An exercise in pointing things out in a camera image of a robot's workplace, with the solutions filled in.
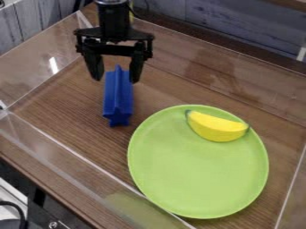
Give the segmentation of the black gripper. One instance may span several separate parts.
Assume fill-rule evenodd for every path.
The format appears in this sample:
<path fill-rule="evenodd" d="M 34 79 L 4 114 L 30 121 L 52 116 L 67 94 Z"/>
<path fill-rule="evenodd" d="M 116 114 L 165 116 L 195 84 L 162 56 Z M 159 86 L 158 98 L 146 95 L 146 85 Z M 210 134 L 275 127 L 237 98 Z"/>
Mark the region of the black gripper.
<path fill-rule="evenodd" d="M 145 59 L 154 57 L 154 34 L 128 29 L 123 37 L 106 37 L 99 27 L 76 29 L 76 52 L 86 60 L 91 77 L 100 81 L 104 74 L 102 55 L 119 55 L 131 57 L 131 82 L 140 80 Z"/>

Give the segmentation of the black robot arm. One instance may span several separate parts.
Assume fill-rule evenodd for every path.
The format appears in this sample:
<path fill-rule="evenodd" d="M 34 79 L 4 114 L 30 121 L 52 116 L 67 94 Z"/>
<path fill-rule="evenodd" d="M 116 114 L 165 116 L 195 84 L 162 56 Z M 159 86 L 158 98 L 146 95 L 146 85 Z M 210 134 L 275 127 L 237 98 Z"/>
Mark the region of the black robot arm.
<path fill-rule="evenodd" d="M 136 83 L 142 77 L 145 62 L 154 57 L 154 34 L 132 28 L 130 0 L 95 0 L 99 25 L 76 29 L 76 52 L 86 60 L 94 80 L 104 74 L 104 55 L 126 56 L 131 59 L 130 80 Z"/>

